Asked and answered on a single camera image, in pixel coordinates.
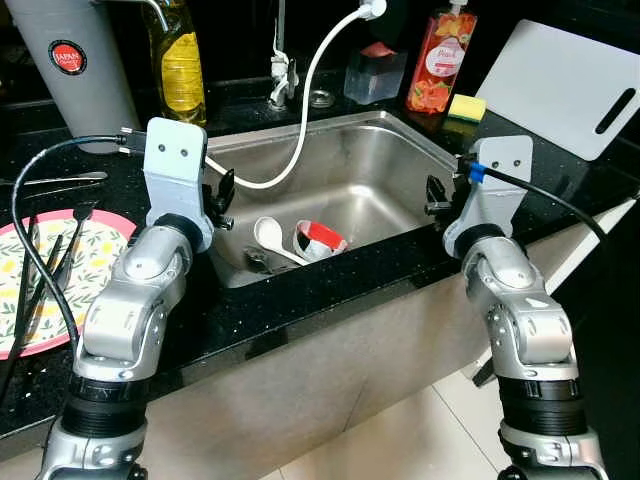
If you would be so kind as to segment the black chopstick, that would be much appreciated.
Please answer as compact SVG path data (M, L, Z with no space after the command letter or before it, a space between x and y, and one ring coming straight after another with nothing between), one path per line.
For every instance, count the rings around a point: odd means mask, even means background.
M46 260L44 264L45 269L49 270L50 273L58 268L58 260L60 252L63 251L64 242L65 236L59 236L55 239L55 242L52 243L49 260ZM41 276L35 285L35 291L33 291L31 297L29 297L27 303L28 311L27 314L23 316L22 324L20 324L24 329L22 332L19 332L17 338L15 338L15 347L18 348L19 353L26 347L29 334L32 333L32 330L38 328L38 317L40 317L40 310L42 305L44 305L47 288L49 288L49 280L45 280Z
M55 282L47 288L47 298L52 298L54 287L58 289L67 288L70 280L70 270L72 270L72 265L74 264L74 261L76 261L76 246L78 239L81 237L84 224L87 223L87 220L92 215L92 211L95 207L96 204L81 204L74 207L73 218L76 220L76 229L74 229L74 233L72 234L72 237L70 237L70 243L67 251L65 251L63 256L61 256L58 268L56 268L54 273L52 273L52 275L55 276Z
M31 270L32 270L31 255L26 253L22 264L22 270L20 270L20 284L18 289L17 306L15 306L15 328L14 328L14 342L9 349L9 356L6 357L6 364L3 372L0 372L0 410L3 410L3 402L6 397L6 393L9 392L9 381L12 380L13 371L15 365L17 365L20 352L22 352L23 340L26 338L29 320L27 319L27 305L28 305L28 289L31 285Z

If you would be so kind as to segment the white ceramic spoon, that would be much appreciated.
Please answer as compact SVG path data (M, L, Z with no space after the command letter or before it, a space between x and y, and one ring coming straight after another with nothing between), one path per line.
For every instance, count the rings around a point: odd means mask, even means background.
M297 253L292 253L284 247L284 230L275 218L261 216L261 218L257 219L253 224L253 237L265 250L278 253L284 259L294 262L294 264L300 266L310 265L310 261L302 259Z

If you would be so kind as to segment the stainless steel sink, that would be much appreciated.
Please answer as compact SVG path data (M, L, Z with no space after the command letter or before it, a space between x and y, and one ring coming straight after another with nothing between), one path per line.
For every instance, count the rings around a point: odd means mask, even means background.
M434 220L424 212L426 179L451 184L454 156L388 111L312 119L300 160L274 187L236 187L227 215L232 230L216 230L210 259L224 287L239 288L294 268L274 252L274 275L244 269L242 251L260 248L253 224L261 216L292 234L300 220L320 221L357 250Z

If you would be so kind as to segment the metal sink drain strainer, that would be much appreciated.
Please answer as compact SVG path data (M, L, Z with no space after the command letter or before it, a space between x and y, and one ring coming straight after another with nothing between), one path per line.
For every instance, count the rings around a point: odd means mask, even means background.
M271 266L268 253L259 248L246 248L242 251L242 257L244 260L244 269L250 271L250 273L260 275L274 275L275 271Z

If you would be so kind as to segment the yellow sponge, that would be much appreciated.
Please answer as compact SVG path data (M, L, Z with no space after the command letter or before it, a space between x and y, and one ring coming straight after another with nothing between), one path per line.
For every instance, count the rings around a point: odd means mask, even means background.
M462 120L462 122L479 123L486 114L486 101L476 97L454 93L445 111L448 118Z

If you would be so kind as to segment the red and white bowl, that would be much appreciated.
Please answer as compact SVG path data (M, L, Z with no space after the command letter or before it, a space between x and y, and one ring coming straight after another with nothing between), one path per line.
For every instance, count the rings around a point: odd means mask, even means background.
M348 250L349 242L337 230L315 220L294 224L293 251L308 262L329 259Z

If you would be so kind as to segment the yellow liquid bottle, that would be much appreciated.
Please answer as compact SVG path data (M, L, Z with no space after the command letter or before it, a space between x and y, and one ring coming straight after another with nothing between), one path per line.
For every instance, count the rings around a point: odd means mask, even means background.
M206 125L204 76L195 32L195 22L186 0L156 0L161 26L152 14L147 19L148 46L165 118Z

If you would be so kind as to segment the red dish soap bottle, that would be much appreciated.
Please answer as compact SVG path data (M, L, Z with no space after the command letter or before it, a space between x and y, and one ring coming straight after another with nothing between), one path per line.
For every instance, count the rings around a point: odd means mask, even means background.
M431 14L404 105L412 113L445 113L463 59L477 26L470 0L448 0Z

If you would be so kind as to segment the pink rimmed lemon print plate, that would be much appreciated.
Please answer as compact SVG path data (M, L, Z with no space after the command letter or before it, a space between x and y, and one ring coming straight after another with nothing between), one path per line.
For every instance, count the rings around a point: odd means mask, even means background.
M68 244L76 230L76 219L70 209L41 212L40 225L33 236L33 244L45 257L50 255L56 238ZM96 210L83 223L81 236L74 247L74 261L70 265L68 282L63 289L79 330L93 301L108 284L113 264L127 248L136 230L133 221L115 212ZM13 224L0 228L0 360L6 360L14 343L17 323L19 275L22 269L23 247ZM47 349L68 342L67 328L56 301L47 297L38 317L29 326L24 339L24 357L37 355Z

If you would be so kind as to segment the chrome faucet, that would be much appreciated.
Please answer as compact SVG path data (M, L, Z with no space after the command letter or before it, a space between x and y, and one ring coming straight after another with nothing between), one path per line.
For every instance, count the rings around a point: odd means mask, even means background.
M288 102L296 93L298 76L294 60L285 52L285 0L275 0L276 13L271 42L270 77L271 91L268 106L271 110L288 109Z

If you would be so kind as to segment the clear box with red sponge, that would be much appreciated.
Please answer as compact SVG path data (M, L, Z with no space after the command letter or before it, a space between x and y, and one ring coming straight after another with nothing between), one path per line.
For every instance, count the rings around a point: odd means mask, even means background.
M401 91L407 52L374 42L348 56L343 95L357 104L393 99Z

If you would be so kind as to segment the white cutting board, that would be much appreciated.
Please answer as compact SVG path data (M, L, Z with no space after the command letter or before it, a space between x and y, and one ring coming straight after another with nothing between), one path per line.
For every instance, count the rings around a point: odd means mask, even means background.
M639 110L640 56L520 20L477 96L493 113L594 161Z

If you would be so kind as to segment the grey canister with red sticker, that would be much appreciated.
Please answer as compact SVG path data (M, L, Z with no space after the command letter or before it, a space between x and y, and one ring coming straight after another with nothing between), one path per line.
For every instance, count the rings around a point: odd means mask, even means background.
M169 29L159 0L4 0L74 137L140 128L106 1L150 6Z

